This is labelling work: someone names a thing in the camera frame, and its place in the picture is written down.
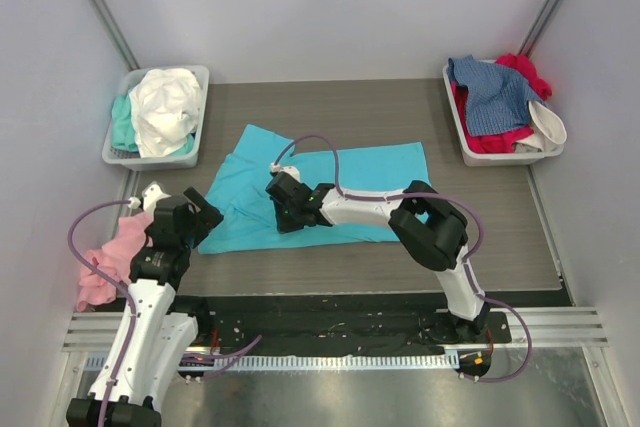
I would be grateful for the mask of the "cyan t shirt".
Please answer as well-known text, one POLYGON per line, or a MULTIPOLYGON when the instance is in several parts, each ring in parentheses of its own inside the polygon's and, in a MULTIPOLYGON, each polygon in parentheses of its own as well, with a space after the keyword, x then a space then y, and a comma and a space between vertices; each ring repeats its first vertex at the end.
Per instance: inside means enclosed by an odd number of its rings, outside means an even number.
MULTIPOLYGON (((274 205, 265 188, 271 180, 270 164, 290 142, 272 131, 246 126, 206 194, 206 200, 219 209, 224 220, 202 241, 200 254, 397 240, 387 228, 354 224, 279 233, 274 205)), ((406 188, 414 180, 429 180, 419 142, 345 149, 338 155, 343 188, 372 194, 406 188)))

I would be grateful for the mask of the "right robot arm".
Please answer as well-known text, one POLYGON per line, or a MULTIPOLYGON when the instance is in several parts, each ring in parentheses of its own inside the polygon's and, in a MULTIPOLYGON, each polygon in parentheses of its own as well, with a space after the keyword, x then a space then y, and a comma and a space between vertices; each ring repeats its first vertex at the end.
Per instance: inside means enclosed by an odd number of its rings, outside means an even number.
POLYGON ((486 331, 490 305, 471 267, 467 219, 429 184, 414 181, 391 192, 343 190, 331 183, 310 188, 295 171, 282 169, 271 175, 266 193, 281 234, 316 226, 389 229, 416 263, 436 274, 449 313, 444 327, 453 338, 472 341, 486 331))

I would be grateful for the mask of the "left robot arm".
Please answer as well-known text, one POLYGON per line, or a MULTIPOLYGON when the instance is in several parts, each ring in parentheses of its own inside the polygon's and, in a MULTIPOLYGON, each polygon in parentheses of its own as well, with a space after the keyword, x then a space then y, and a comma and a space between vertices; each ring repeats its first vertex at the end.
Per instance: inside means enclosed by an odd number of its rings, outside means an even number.
POLYGON ((159 426, 161 405, 185 350, 209 334, 212 318, 204 299, 177 289, 190 256, 224 219, 195 188, 171 196, 153 182, 125 205, 152 218, 145 244, 132 258, 130 282, 106 273, 126 304, 100 375, 85 398, 66 411, 70 426, 159 426))

